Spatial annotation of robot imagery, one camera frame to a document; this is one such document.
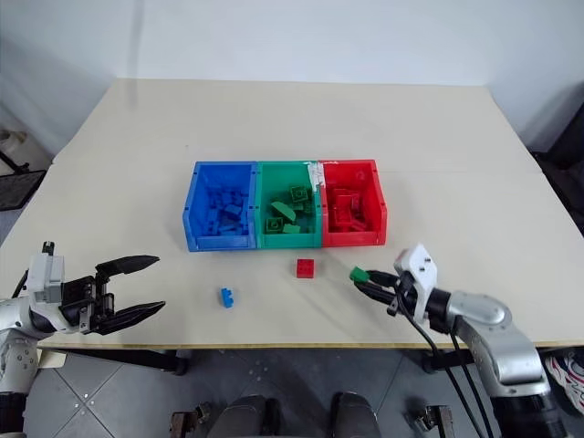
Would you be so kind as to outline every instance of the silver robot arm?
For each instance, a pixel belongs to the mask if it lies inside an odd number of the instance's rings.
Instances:
[[[394,268],[397,276],[356,268],[351,279],[365,295],[387,304],[390,315],[398,313],[401,300],[416,323],[429,319],[431,329],[464,341],[504,437],[568,437],[537,350],[506,305],[436,288],[437,268],[423,245],[404,250]]]
[[[106,335],[156,313],[163,301],[114,311],[110,276],[129,274],[158,261],[136,255],[96,266],[95,276],[65,282],[64,260],[45,242],[12,298],[0,301],[0,438],[22,438],[26,396],[37,374],[37,343],[55,332]],[[27,297],[19,297],[26,290]]]

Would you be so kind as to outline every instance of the table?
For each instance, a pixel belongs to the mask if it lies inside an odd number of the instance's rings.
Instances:
[[[385,246],[187,252],[195,161],[358,158],[378,164]],[[120,256],[159,256],[109,290],[117,308],[167,304],[122,332],[56,335],[44,347],[426,347],[348,280],[355,265],[391,270],[417,242],[440,288],[503,300],[538,346],[584,343],[584,240],[484,88],[117,79],[0,248],[4,297],[47,239],[67,279]],[[315,279],[295,278],[299,257],[316,259]],[[234,308],[221,306],[221,287]]]

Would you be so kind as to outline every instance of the plastic storage bin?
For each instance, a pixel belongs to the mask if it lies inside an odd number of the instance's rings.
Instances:
[[[316,162],[259,162],[255,190],[258,248],[315,248],[322,244],[320,192],[308,167]]]
[[[256,247],[256,162],[197,162],[182,223],[189,251]]]
[[[387,207],[374,160],[319,162],[322,245],[384,245]]]

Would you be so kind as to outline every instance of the cable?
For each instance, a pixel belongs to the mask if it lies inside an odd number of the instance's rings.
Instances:
[[[405,305],[403,304],[402,293],[397,289],[396,289],[396,292],[397,292],[396,295],[398,298],[398,305],[400,307],[400,312],[408,319],[408,321],[410,321],[410,324],[412,324],[413,327],[418,331],[418,333],[420,333],[422,335],[422,337],[426,340],[426,342],[428,342],[428,345],[430,345],[430,348],[432,349],[433,355],[442,361],[442,363],[444,364],[444,370],[446,371],[446,374],[448,374],[448,378],[450,379],[450,382],[453,384],[454,389],[456,390],[456,394],[458,394],[458,398],[460,399],[461,403],[464,406],[464,410],[466,411],[466,415],[468,415],[469,420],[471,421],[474,429],[476,430],[476,434],[479,436],[479,438],[485,438],[485,436],[483,435],[483,431],[481,431],[481,428],[478,424],[478,421],[476,420],[475,416],[473,415],[473,412],[471,411],[471,408],[468,405],[466,398],[464,397],[463,391],[460,389],[460,385],[458,384],[458,381],[456,381],[456,378],[454,377],[453,372],[450,370],[450,367],[448,366],[448,364],[444,360],[444,355],[442,354],[441,351],[438,350],[438,347],[436,347],[436,344],[434,344],[433,340],[430,338],[430,336],[428,336],[428,333],[426,333],[425,330],[422,327],[420,327],[420,325],[416,321],[413,320],[412,315],[410,314],[410,312],[408,312]]]
[[[478,410],[481,412],[481,416],[483,417],[483,423],[485,424],[486,434],[489,435],[489,438],[494,438],[493,430],[491,429],[491,423],[489,422],[488,417],[486,416],[485,406],[483,405],[483,401],[481,397],[478,395],[478,390],[475,386],[475,381],[471,377],[471,373],[468,372],[468,367],[466,363],[464,363],[463,353],[460,350],[460,346],[458,345],[458,341],[456,340],[456,336],[451,333],[450,338],[453,340],[454,350],[456,351],[456,355],[460,360],[460,364],[463,367],[464,375],[466,376],[466,380],[468,381],[468,386],[471,387],[471,391],[473,392],[474,399],[476,400],[476,404],[478,405]]]

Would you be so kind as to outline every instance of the white wall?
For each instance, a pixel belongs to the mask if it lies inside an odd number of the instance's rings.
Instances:
[[[583,53],[581,0],[0,0],[0,100],[52,152],[117,76],[487,85],[542,150]]]

